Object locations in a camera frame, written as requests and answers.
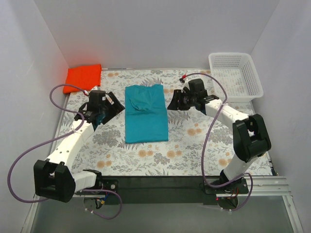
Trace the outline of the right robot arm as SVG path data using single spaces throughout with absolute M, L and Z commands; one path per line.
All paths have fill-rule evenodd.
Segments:
M 167 109 L 187 111 L 191 107 L 195 107 L 206 116 L 213 117 L 201 155 L 201 172 L 204 183 L 209 187 L 220 188 L 226 193 L 231 193 L 238 186 L 237 180 L 245 176 L 245 172 L 251 164 L 271 149 L 271 141 L 263 117 L 259 114 L 251 116 L 239 112 L 226 105 L 225 101 L 217 96 L 209 96 L 207 91 L 192 93 L 189 90 L 176 89 Z M 221 171 L 219 182 L 209 183 L 205 176 L 204 158 L 208 138 L 216 121 L 232 129 L 235 154 L 229 165 Z

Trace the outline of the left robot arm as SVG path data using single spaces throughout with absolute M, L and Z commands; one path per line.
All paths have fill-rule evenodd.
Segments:
M 73 195 L 84 189 L 92 194 L 103 190 L 101 173 L 92 169 L 73 175 L 73 162 L 82 146 L 98 126 L 106 124 L 125 107 L 112 92 L 92 90 L 88 102 L 81 105 L 72 122 L 68 136 L 45 159 L 34 165 L 35 193 L 61 202 L 69 202 Z

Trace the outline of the teal t shirt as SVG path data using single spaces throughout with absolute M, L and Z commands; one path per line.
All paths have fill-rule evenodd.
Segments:
M 125 142 L 133 144 L 168 140 L 168 113 L 163 86 L 126 87 Z

